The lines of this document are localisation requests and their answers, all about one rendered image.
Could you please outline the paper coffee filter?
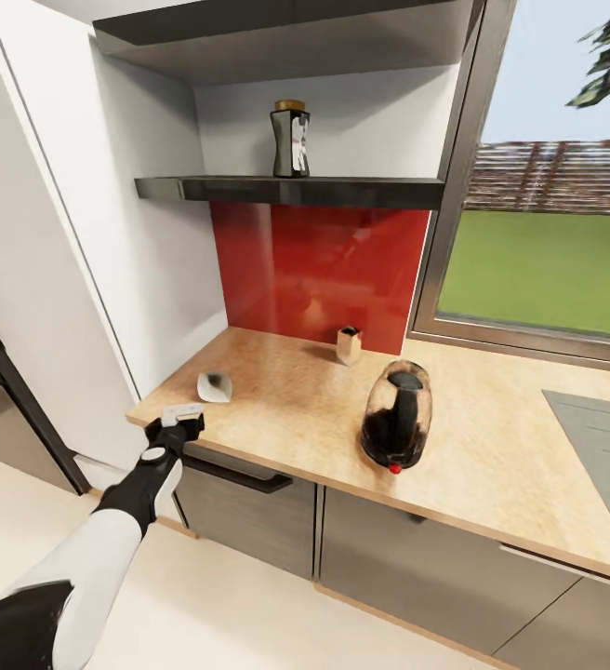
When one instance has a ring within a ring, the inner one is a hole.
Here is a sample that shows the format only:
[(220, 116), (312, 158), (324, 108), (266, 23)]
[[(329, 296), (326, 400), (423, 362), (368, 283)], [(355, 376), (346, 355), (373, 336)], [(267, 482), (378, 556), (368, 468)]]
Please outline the paper coffee filter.
[(205, 401), (230, 402), (232, 382), (226, 372), (210, 370), (200, 373), (198, 377), (198, 394)]

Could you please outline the electric kettle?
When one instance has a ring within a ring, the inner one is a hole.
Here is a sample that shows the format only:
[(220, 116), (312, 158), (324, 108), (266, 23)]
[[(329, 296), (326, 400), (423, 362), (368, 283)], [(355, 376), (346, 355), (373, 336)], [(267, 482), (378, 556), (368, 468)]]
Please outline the electric kettle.
[(383, 467), (415, 466), (421, 458), (432, 421), (431, 378), (408, 360), (385, 367), (365, 407), (361, 443)]

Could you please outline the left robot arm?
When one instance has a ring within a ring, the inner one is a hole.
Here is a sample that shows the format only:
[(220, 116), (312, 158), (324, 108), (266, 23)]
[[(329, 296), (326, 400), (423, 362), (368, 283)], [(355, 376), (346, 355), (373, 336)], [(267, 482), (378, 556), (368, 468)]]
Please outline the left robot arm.
[(139, 465), (0, 596), (0, 670), (85, 669), (147, 527), (179, 483), (181, 446), (205, 429), (203, 411), (202, 403), (163, 407), (145, 427), (150, 446)]

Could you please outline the bottle of coffee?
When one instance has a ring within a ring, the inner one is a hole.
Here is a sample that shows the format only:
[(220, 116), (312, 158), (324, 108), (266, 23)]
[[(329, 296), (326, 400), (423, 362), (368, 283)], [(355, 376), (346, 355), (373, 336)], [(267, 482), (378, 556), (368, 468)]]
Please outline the bottle of coffee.
[(283, 100), (275, 103), (270, 113), (276, 141), (276, 156), (272, 175), (276, 178), (307, 178), (310, 176), (305, 151), (310, 114), (305, 103)]

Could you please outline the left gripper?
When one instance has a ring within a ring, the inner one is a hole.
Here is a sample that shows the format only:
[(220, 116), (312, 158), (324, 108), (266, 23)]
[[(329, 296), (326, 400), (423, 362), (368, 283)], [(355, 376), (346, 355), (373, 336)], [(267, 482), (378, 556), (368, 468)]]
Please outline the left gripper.
[(179, 423), (174, 427), (163, 427), (160, 420), (156, 420), (145, 427), (147, 438), (151, 444), (161, 436), (174, 436), (182, 446), (185, 442), (198, 440), (200, 431), (204, 431), (204, 414), (200, 413), (196, 417), (179, 418)]

